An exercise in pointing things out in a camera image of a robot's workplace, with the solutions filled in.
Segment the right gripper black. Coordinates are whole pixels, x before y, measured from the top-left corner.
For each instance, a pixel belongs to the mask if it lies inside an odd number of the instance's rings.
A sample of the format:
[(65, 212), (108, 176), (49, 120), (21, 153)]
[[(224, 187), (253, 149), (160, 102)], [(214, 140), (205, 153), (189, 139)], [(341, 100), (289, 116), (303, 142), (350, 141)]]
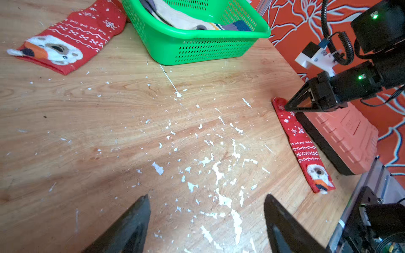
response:
[(285, 105), (288, 112), (327, 112), (356, 99), (372, 98), (387, 82), (371, 61), (363, 62), (333, 77), (327, 72), (306, 82)]

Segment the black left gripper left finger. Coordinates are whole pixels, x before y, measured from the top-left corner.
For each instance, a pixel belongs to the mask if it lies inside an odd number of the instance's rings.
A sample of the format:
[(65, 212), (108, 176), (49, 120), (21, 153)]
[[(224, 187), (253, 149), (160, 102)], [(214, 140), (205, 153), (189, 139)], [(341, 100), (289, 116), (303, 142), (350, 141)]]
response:
[(84, 253), (142, 253), (151, 210), (148, 195), (140, 197)]

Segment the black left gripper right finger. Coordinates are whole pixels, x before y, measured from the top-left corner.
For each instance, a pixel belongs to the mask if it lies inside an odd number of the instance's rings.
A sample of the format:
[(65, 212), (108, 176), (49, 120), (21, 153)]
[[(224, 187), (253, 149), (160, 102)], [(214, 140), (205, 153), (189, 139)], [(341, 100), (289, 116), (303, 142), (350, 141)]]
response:
[(271, 194), (264, 201), (264, 217), (272, 252), (327, 252)]

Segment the red christmas sock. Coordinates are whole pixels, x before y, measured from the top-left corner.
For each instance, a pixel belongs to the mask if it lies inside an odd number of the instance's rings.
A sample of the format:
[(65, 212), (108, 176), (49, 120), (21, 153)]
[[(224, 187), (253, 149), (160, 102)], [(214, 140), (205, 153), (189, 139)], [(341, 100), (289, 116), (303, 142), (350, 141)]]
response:
[(286, 104), (287, 100), (283, 98), (272, 100), (277, 117), (307, 183), (314, 193), (327, 194), (335, 189), (335, 185), (324, 167), (316, 146), (297, 120), (295, 113), (285, 109)]

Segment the green plastic basket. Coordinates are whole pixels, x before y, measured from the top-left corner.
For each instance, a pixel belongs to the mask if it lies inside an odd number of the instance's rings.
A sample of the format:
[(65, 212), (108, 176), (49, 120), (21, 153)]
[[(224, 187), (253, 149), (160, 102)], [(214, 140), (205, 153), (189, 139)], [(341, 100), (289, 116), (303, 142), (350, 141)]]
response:
[(177, 11), (218, 25), (243, 21), (249, 31), (181, 30), (158, 21), (140, 1), (123, 8), (150, 56), (162, 65), (179, 65), (243, 56), (271, 29), (248, 1), (167, 1)]

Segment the cream striped sock purple toe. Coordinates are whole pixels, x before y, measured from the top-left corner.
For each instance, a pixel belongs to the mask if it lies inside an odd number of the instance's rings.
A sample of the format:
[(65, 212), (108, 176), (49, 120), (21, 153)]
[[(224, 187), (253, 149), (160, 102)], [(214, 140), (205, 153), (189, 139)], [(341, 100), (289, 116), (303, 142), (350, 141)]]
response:
[(181, 30), (211, 30), (211, 31), (246, 31), (251, 32), (250, 27), (242, 20), (228, 25), (205, 22), (195, 19), (187, 14), (177, 11), (164, 1), (146, 0), (140, 1), (145, 10), (158, 21)]

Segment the red snowflake sock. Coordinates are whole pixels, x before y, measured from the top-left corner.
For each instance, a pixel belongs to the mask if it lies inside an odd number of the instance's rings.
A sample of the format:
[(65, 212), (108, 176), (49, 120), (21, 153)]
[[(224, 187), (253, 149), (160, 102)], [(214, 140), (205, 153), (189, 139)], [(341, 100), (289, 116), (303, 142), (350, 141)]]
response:
[(124, 30), (126, 22), (127, 16), (119, 1), (98, 0), (7, 53), (67, 75), (96, 56)]

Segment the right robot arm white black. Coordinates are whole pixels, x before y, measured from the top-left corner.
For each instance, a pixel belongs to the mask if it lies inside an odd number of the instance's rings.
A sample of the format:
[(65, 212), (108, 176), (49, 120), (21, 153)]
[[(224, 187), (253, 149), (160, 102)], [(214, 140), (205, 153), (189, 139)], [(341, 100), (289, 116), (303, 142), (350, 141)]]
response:
[(284, 106), (290, 112), (330, 112), (348, 102), (376, 97), (382, 90), (398, 89), (388, 104), (405, 90), (405, 2), (381, 1), (351, 22), (355, 41), (346, 32), (336, 32), (344, 51), (332, 42), (327, 22), (327, 1), (323, 1), (323, 40), (310, 42), (295, 61), (308, 69), (322, 70), (308, 80)]

